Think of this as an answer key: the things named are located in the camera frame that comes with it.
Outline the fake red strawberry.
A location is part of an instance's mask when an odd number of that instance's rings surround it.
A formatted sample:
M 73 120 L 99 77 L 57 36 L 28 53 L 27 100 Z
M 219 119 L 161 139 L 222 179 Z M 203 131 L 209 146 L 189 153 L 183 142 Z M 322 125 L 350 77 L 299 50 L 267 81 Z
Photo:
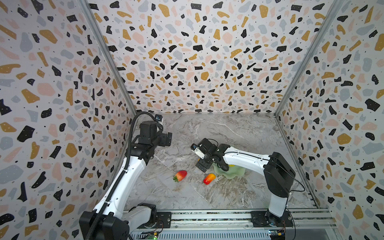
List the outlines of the fake red strawberry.
M 178 183 L 182 181 L 187 176 L 187 174 L 188 174 L 187 171 L 184 171 L 184 170 L 179 171 L 175 174 L 175 176 L 173 177 L 173 180 Z

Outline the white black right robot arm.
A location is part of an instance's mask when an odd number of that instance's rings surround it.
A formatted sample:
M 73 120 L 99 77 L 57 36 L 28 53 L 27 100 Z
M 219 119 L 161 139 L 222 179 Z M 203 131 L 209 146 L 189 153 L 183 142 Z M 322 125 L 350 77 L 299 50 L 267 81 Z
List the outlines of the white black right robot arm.
M 271 199 L 266 213 L 253 222 L 261 226 L 278 226 L 283 222 L 288 198 L 296 173 L 285 158 L 277 152 L 259 155 L 241 151 L 226 144 L 216 146 L 204 138 L 192 144 L 191 150 L 199 156 L 196 167 L 206 172 L 211 165 L 228 172 L 230 165 L 242 167 L 265 177 Z

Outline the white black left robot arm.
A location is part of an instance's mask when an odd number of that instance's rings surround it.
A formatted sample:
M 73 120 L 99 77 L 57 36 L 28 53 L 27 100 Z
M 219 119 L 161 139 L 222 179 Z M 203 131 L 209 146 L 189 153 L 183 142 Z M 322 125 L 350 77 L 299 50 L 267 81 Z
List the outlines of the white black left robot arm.
M 79 219 L 85 240 L 128 240 L 131 232 L 158 225 L 157 208 L 141 203 L 124 214 L 125 204 L 140 174 L 153 158 L 156 147 L 168 147 L 172 133 L 164 133 L 161 116 L 140 124 L 140 133 L 127 148 L 123 164 L 110 188 L 91 212 Z

